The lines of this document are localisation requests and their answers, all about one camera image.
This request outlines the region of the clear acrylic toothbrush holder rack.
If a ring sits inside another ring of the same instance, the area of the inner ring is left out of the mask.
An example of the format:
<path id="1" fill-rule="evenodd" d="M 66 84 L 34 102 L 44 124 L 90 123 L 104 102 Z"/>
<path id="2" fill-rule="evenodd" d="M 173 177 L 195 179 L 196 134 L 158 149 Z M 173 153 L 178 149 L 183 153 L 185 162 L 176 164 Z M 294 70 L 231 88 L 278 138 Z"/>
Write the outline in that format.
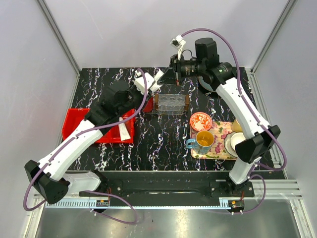
<path id="1" fill-rule="evenodd" d="M 188 111 L 189 95 L 182 94 L 155 94 L 154 109 L 166 111 Z"/>

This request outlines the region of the red cup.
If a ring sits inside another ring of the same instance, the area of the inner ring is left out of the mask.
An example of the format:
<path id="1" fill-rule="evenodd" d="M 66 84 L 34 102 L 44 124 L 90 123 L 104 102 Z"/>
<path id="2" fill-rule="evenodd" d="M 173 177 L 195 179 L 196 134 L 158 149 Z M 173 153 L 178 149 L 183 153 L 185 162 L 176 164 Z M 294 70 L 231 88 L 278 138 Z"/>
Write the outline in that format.
<path id="1" fill-rule="evenodd" d="M 143 112 L 144 113 L 149 113 L 153 110 L 154 108 L 154 98 L 151 97 L 148 102 L 146 103 L 146 105 L 143 108 Z"/>

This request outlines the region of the white toothpaste tube black cap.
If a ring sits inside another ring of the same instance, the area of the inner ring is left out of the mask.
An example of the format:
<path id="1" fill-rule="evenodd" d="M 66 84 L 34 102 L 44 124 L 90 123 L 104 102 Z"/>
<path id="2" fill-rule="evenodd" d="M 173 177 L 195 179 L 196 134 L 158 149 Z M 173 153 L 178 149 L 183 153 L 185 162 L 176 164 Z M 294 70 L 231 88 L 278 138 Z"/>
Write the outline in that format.
<path id="1" fill-rule="evenodd" d="M 130 136 L 130 134 L 128 132 L 128 129 L 126 127 L 125 122 L 120 123 L 118 125 L 118 128 L 119 128 L 119 135 L 120 135 L 121 141 L 126 141 L 126 140 L 131 139 L 131 136 Z"/>

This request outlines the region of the white toothpaste tube red cap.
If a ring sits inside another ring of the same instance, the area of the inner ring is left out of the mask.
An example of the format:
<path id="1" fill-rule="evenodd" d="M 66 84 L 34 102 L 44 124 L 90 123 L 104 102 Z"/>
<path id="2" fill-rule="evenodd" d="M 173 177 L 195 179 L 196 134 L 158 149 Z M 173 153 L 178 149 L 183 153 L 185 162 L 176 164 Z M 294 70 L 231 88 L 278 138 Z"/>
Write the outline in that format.
<path id="1" fill-rule="evenodd" d="M 159 86 L 159 80 L 160 78 L 164 75 L 164 72 L 161 71 L 160 69 L 157 71 L 157 73 L 154 76 L 155 79 L 155 86 Z"/>

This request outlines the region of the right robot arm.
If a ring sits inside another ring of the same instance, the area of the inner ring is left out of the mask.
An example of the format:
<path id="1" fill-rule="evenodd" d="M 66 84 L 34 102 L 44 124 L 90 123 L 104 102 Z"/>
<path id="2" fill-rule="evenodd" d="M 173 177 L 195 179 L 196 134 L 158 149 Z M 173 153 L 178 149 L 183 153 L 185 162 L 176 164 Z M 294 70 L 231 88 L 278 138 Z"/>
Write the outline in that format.
<path id="1" fill-rule="evenodd" d="M 245 140 L 235 146 L 238 157 L 224 185 L 227 194 L 237 196 L 242 192 L 251 168 L 275 143 L 280 128 L 271 126 L 257 111 L 237 80 L 239 67 L 220 61 L 216 42 L 212 38 L 197 39 L 196 55 L 189 60 L 182 55 L 185 44 L 181 36 L 171 40 L 178 53 L 171 56 L 169 67 L 158 82 L 180 85 L 185 78 L 198 77 L 202 79 L 202 86 L 208 85 L 229 106 L 245 136 Z"/>

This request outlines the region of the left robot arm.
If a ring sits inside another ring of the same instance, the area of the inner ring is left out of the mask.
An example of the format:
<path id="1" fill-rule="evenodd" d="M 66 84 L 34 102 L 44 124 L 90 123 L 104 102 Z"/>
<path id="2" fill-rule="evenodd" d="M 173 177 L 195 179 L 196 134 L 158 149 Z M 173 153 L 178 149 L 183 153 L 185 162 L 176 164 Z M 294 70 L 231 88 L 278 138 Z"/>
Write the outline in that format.
<path id="1" fill-rule="evenodd" d="M 29 210 L 27 198 L 31 188 L 48 204 L 57 203 L 68 193 L 104 195 L 107 178 L 100 172 L 73 174 L 69 178 L 64 176 L 65 172 L 88 147 L 113 127 L 124 124 L 126 120 L 120 120 L 124 114 L 133 110 L 129 118 L 134 118 L 156 90 L 153 80 L 141 78 L 132 85 L 119 81 L 106 88 L 98 102 L 90 107 L 84 119 L 56 149 L 38 162 L 30 160 L 25 164 L 30 182 L 23 199 L 25 210 Z"/>

